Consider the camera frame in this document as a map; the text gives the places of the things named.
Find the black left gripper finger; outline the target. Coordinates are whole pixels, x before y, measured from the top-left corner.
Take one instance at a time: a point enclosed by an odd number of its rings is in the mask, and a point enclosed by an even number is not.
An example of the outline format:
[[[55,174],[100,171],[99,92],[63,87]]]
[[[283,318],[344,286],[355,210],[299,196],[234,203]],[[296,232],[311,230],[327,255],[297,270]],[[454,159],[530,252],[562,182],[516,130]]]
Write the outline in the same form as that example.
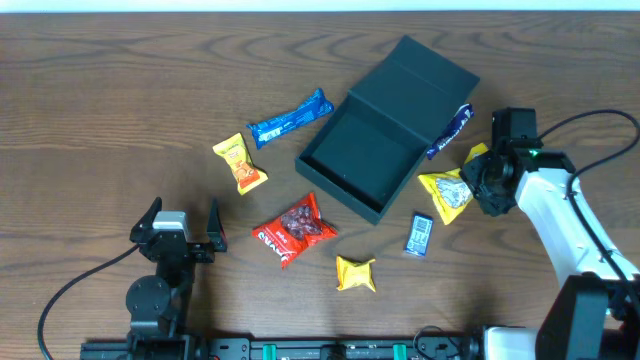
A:
[[[221,223],[219,206],[216,199],[212,200],[206,233],[215,250],[226,250],[227,240]]]
[[[156,197],[152,202],[149,209],[145,212],[145,214],[139,219],[139,221],[132,227],[130,234],[131,235],[145,235],[147,232],[153,229],[153,221],[156,215],[162,209],[162,199],[160,197]]]

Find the yellow candy bag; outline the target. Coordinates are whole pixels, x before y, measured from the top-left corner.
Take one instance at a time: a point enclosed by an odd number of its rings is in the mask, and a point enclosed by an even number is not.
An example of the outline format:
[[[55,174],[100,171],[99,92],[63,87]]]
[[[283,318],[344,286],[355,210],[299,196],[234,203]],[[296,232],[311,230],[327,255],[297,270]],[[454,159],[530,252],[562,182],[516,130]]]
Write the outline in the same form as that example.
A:
[[[418,180],[431,195],[434,206],[445,225],[453,222],[473,199],[470,188],[461,177],[461,168],[421,174]]]

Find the purple Dairy Milk chocolate bar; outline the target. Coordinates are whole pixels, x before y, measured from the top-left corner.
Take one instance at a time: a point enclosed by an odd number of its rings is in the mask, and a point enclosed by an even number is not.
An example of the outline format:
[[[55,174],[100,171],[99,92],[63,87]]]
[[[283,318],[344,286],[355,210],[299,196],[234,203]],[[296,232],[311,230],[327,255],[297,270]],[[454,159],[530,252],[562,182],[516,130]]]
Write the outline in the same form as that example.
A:
[[[432,160],[460,133],[464,126],[474,117],[475,113],[471,104],[462,105],[448,123],[442,134],[426,152],[428,160]]]

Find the red Hacks candy bag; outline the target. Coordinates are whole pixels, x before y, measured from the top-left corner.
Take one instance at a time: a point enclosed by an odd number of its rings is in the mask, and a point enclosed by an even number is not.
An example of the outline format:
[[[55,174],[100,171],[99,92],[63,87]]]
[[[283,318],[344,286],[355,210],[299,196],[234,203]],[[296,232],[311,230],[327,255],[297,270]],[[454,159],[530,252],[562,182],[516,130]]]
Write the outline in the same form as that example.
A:
[[[279,257],[282,270],[308,248],[337,235],[337,231],[322,219],[314,192],[272,221],[252,230],[252,236]]]

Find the small blue box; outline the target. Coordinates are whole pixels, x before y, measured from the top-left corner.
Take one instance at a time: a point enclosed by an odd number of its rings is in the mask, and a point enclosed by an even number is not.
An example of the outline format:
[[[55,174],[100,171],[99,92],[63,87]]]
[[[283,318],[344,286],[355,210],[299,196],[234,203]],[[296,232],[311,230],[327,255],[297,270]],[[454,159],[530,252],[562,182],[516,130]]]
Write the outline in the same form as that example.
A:
[[[434,221],[431,217],[420,213],[414,213],[404,252],[418,257],[425,257],[433,224]]]

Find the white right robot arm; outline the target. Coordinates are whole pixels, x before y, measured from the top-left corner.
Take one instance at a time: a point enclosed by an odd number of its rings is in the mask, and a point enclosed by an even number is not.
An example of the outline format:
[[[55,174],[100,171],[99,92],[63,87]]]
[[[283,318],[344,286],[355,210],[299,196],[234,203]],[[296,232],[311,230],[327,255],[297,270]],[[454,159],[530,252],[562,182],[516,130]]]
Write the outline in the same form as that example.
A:
[[[537,329],[488,326],[485,359],[636,359],[639,312],[625,285],[639,271],[613,244],[562,152],[520,149],[473,155],[460,175],[484,213],[518,207],[535,228],[560,291]]]

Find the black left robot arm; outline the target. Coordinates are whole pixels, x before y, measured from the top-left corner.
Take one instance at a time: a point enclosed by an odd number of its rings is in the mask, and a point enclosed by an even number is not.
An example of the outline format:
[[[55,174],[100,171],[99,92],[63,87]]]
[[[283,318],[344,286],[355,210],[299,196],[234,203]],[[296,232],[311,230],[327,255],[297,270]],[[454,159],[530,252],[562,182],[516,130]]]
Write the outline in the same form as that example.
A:
[[[164,211],[156,198],[132,227],[130,241],[156,265],[128,289],[131,315],[127,335],[128,359],[207,359],[209,345],[186,328],[189,302],[198,264],[211,264],[228,249],[218,202],[211,203],[206,242],[192,242],[186,214]]]

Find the blue Oreo cookie pack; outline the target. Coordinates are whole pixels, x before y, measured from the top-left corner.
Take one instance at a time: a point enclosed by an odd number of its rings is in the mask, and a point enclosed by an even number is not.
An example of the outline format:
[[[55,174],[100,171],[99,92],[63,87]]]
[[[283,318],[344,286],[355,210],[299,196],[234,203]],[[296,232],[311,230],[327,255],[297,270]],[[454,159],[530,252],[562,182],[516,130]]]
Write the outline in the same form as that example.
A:
[[[256,148],[260,150],[274,139],[306,126],[333,111],[334,105],[325,97],[323,90],[317,88],[295,110],[256,124],[248,124],[247,128],[251,132]]]

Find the yellow orange snack packet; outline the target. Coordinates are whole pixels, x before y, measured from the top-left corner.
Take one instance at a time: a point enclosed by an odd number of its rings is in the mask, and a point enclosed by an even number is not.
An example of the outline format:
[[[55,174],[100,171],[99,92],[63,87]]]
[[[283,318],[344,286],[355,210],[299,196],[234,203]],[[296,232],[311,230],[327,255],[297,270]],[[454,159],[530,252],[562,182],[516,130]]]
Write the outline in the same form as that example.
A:
[[[240,133],[214,145],[212,150],[230,167],[240,195],[245,195],[268,180],[267,174],[254,166]]]

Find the dark green open box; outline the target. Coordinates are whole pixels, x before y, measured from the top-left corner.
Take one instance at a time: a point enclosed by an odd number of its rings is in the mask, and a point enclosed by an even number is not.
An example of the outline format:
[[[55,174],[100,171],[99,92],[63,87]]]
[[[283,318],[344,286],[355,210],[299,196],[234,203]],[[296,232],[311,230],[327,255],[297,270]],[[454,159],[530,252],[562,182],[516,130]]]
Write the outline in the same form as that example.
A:
[[[348,91],[295,169],[378,224],[478,82],[405,36]]]

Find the small yellow crumpled packet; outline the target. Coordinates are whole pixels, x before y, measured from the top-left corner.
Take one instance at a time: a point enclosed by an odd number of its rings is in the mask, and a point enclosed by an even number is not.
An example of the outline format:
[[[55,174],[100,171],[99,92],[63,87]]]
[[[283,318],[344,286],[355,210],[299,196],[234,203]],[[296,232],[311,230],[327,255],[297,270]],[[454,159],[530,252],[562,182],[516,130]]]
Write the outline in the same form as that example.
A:
[[[373,280],[371,265],[376,261],[375,258],[364,262],[354,262],[344,257],[336,257],[336,271],[339,285],[338,291],[344,291],[359,286],[364,286],[376,292],[376,286]]]

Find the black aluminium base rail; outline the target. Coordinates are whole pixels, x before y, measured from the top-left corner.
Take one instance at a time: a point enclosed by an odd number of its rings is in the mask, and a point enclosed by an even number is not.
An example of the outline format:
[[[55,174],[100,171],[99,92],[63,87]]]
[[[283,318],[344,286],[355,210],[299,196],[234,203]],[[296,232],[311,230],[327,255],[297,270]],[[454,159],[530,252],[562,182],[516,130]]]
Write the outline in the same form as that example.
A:
[[[473,339],[422,336],[412,339],[372,340],[265,340],[218,338],[157,341],[133,345],[126,341],[89,342],[81,345],[81,360],[177,359],[177,360],[421,360],[481,359]]]

